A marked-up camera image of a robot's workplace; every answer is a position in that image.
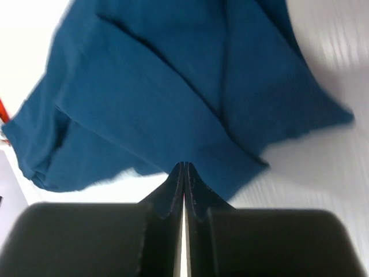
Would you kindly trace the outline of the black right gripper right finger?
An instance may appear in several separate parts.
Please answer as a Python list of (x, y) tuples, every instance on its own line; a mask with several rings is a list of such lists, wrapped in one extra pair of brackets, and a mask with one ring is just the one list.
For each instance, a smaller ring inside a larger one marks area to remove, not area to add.
[(318, 209), (237, 209), (184, 173), (190, 276), (362, 276), (343, 224)]

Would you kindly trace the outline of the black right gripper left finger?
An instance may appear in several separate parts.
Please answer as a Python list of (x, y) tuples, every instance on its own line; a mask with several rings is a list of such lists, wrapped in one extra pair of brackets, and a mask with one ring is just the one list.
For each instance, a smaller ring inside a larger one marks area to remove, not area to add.
[(184, 163), (136, 204), (38, 203), (16, 221), (2, 276), (178, 276)]

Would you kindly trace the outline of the navy blue t-shirt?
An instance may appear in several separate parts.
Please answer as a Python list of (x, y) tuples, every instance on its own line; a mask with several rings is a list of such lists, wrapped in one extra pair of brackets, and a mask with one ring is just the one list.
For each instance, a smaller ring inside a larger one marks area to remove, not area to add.
[(267, 169), (268, 145), (352, 121), (310, 72), (284, 1), (75, 1), (2, 130), (48, 191), (192, 162), (230, 199)]

